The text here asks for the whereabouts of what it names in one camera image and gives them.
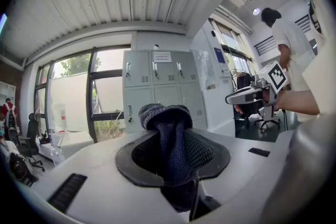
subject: tree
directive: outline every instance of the tree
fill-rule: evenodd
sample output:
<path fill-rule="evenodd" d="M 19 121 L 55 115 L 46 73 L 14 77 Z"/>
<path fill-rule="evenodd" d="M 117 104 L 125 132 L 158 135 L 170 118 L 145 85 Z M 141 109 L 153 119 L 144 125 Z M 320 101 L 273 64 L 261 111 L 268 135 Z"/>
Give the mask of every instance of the tree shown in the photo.
<path fill-rule="evenodd" d="M 65 72 L 61 73 L 61 77 L 87 72 L 89 68 L 90 56 L 91 54 L 84 54 L 62 61 L 61 65 L 65 69 Z M 99 58 L 96 58 L 94 69 L 96 70 L 100 65 L 101 61 L 99 60 Z"/>

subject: white shelf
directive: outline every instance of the white shelf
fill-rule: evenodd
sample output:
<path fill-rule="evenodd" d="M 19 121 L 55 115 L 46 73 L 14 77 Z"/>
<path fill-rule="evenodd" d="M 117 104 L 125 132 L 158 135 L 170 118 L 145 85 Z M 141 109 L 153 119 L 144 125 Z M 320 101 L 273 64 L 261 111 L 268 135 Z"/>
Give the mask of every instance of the white shelf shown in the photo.
<path fill-rule="evenodd" d="M 0 81 L 0 105 L 3 105 L 7 98 L 10 98 L 10 101 L 15 103 L 15 90 L 16 87 L 14 85 Z"/>

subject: locker handle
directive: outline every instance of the locker handle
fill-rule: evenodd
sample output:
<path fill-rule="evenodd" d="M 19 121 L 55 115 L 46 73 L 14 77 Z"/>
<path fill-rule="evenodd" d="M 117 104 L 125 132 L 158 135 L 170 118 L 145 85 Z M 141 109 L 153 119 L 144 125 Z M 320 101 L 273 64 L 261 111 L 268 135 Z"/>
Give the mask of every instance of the locker handle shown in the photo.
<path fill-rule="evenodd" d="M 156 62 L 152 62 L 153 63 L 153 70 L 155 72 L 155 76 L 157 77 L 158 73 L 157 73 L 157 70 L 158 70 L 158 64 Z"/>
<path fill-rule="evenodd" d="M 176 65 L 177 65 L 177 70 L 179 71 L 179 73 L 181 74 L 182 76 L 182 68 L 181 68 L 181 63 L 180 62 L 176 62 Z"/>
<path fill-rule="evenodd" d="M 126 63 L 126 77 L 130 75 L 131 72 L 131 64 L 129 62 Z"/>
<path fill-rule="evenodd" d="M 132 106 L 129 104 L 127 105 L 128 106 L 128 122 L 131 122 L 132 121 Z"/>

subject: backpack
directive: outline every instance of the backpack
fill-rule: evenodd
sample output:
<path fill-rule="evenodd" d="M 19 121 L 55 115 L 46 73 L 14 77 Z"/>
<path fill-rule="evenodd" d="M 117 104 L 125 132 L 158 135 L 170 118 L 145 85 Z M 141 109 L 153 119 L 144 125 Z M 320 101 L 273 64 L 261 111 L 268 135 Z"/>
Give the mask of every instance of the backpack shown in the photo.
<path fill-rule="evenodd" d="M 14 113 L 15 105 L 10 109 L 8 103 L 5 103 L 7 107 L 7 115 L 6 115 L 6 126 L 8 129 L 14 128 L 16 129 L 16 116 Z"/>

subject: black office chair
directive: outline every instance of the black office chair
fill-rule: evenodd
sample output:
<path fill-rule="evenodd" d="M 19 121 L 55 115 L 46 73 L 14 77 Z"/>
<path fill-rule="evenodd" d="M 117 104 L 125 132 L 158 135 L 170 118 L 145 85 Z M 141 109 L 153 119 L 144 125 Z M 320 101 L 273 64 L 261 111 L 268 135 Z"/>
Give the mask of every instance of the black office chair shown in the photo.
<path fill-rule="evenodd" d="M 35 119 L 34 114 L 31 113 L 29 115 L 27 137 L 20 138 L 21 140 L 26 142 L 26 145 L 18 146 L 17 149 L 22 155 L 28 158 L 29 162 L 33 167 L 42 168 L 42 171 L 44 172 L 45 169 L 42 166 L 37 165 L 38 163 L 40 165 L 43 165 L 42 161 L 37 161 L 33 157 L 33 155 L 38 154 L 38 147 L 35 141 L 37 134 L 38 134 L 38 121 Z"/>

